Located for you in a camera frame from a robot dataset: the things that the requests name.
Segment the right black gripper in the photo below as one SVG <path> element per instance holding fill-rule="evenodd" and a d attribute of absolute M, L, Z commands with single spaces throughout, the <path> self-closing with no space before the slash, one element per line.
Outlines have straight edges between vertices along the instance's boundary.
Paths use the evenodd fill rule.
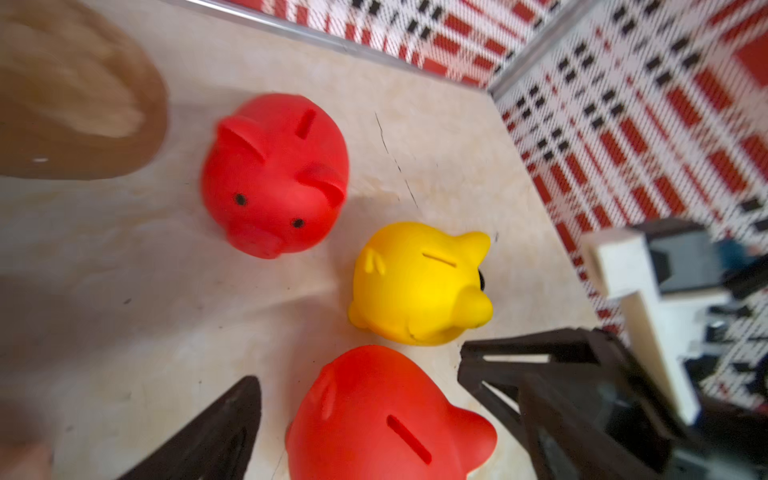
<path fill-rule="evenodd" d="M 698 395 L 685 424 L 612 334 L 564 328 L 467 341 L 458 382 L 515 420 L 541 479 L 764 479 L 767 419 Z"/>

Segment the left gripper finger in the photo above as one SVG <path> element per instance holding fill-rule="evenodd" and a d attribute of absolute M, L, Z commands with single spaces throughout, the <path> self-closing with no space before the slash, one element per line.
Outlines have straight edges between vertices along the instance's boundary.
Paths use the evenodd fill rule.
<path fill-rule="evenodd" d="M 245 376 L 122 478 L 242 479 L 261 415 L 260 382 Z"/>

